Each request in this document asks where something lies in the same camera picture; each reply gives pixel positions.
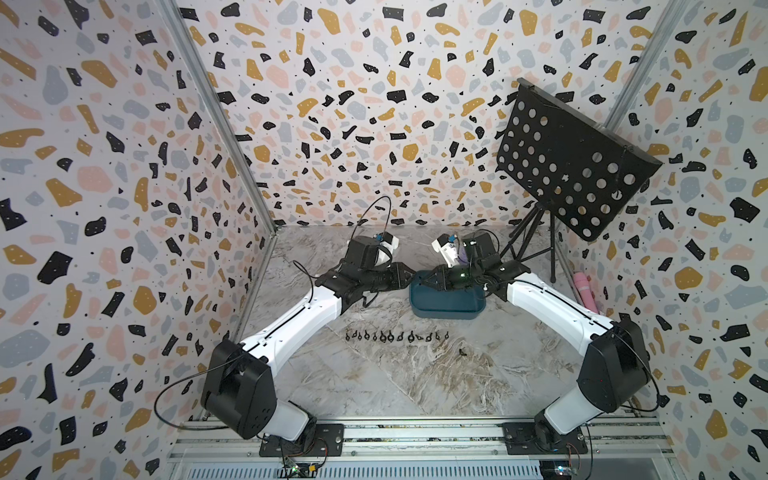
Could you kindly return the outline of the teal plastic storage box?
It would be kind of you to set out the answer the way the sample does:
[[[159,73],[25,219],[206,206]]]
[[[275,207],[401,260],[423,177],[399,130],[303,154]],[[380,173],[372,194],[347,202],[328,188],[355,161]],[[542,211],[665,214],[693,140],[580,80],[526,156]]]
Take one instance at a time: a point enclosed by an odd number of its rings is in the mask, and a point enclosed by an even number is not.
[[[412,312],[419,318],[439,320],[473,320],[486,307],[483,290],[472,289],[438,291],[422,283],[427,270],[417,271],[409,286]]]

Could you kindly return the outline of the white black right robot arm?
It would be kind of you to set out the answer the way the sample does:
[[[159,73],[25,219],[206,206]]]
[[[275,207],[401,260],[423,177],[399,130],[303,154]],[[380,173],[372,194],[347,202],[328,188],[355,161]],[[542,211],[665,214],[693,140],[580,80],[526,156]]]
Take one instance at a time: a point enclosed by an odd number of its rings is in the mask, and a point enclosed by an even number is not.
[[[444,263],[422,278],[423,285],[436,291],[478,287],[534,315],[582,357],[576,386],[534,419],[537,440],[548,449],[581,425],[618,410],[654,381],[636,323],[595,313],[523,263],[503,260],[489,232],[465,237],[442,234],[431,246]]]

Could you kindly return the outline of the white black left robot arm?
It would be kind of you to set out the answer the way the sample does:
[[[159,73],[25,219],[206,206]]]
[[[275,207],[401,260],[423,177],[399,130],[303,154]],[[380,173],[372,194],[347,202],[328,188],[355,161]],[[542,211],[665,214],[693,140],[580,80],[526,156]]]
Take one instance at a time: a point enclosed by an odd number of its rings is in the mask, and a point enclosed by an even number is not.
[[[216,346],[203,384],[204,409],[243,439],[267,435],[306,449],[316,419],[280,400],[275,378],[315,333],[367,293],[409,286],[415,271],[394,260],[398,246],[388,232],[352,238],[339,264],[311,276],[309,292],[281,317],[250,337]]]

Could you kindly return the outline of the pink cylindrical bottle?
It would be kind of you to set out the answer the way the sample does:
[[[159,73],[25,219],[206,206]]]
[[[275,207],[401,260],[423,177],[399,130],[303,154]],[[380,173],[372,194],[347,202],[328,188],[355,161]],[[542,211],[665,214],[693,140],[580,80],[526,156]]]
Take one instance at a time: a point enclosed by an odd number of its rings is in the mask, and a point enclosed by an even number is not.
[[[595,302],[595,298],[590,286],[590,282],[587,276],[583,272],[576,272],[573,275],[573,282],[582,304],[594,313],[599,313],[599,308]]]

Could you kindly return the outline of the black music stand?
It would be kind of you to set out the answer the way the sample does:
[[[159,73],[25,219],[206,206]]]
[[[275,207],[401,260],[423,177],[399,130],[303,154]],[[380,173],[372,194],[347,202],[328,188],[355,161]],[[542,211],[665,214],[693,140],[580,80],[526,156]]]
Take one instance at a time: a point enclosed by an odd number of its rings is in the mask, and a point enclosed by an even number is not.
[[[534,199],[510,236],[525,244],[544,216],[587,242],[598,239],[662,165],[525,79],[496,160],[497,171]]]

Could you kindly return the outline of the aluminium corner profile right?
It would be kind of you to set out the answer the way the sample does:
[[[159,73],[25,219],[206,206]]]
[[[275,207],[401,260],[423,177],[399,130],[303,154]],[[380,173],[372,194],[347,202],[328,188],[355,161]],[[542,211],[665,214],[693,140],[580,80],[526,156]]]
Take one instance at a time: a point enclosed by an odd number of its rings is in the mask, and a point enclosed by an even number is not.
[[[610,111],[603,126],[606,130],[617,132],[620,124],[639,95],[653,65],[663,52],[666,43],[673,36],[678,22],[689,7],[689,0],[669,1],[640,56],[636,67],[631,72],[627,84],[617,97],[614,108]]]

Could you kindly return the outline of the aluminium corner profile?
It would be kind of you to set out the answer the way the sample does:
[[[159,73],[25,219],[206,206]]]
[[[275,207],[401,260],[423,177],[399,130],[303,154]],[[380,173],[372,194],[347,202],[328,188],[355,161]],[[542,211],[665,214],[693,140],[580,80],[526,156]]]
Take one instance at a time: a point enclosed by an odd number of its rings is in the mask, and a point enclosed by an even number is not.
[[[610,111],[603,126],[606,130],[617,132],[620,124],[639,95],[653,65],[663,52],[666,43],[673,36],[678,22],[689,7],[689,0],[669,1],[640,56],[636,67],[631,72],[627,84],[617,97],[614,108]]]
[[[222,141],[233,160],[236,170],[242,177],[245,189],[258,213],[260,224],[267,230],[268,236],[275,236],[277,233],[276,226],[269,216],[268,208],[259,191],[236,136],[227,121],[218,95],[208,79],[205,65],[199,52],[194,46],[194,41],[186,28],[177,2],[171,0],[159,0],[156,1],[156,4],[160,15],[170,30],[171,38],[179,48],[180,56],[189,68],[191,80],[198,88],[202,103],[209,112],[213,124],[221,134]]]

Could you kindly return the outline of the aluminium corner profile left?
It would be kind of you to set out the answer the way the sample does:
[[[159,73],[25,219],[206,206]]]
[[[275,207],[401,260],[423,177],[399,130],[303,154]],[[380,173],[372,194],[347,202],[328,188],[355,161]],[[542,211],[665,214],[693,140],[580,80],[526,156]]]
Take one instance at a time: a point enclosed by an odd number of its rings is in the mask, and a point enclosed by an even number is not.
[[[236,170],[242,177],[245,189],[258,213],[260,224],[267,230],[268,236],[275,236],[277,233],[276,226],[269,216],[268,208],[259,191],[236,136],[227,121],[218,95],[208,79],[205,65],[199,52],[194,46],[194,41],[186,28],[177,2],[171,0],[159,0],[156,1],[156,4],[160,15],[170,30],[171,38],[179,48],[180,56],[189,68],[191,80],[198,88],[202,103],[209,112],[213,124],[221,134],[222,141],[233,160]]]

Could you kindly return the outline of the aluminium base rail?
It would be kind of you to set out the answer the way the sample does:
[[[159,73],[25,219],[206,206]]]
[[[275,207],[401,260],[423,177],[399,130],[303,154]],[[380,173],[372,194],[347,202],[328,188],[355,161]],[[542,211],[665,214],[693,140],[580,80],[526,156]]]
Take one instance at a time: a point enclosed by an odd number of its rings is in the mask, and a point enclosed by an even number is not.
[[[504,417],[322,420],[320,479],[682,479],[659,422],[608,416],[555,453],[533,453]]]

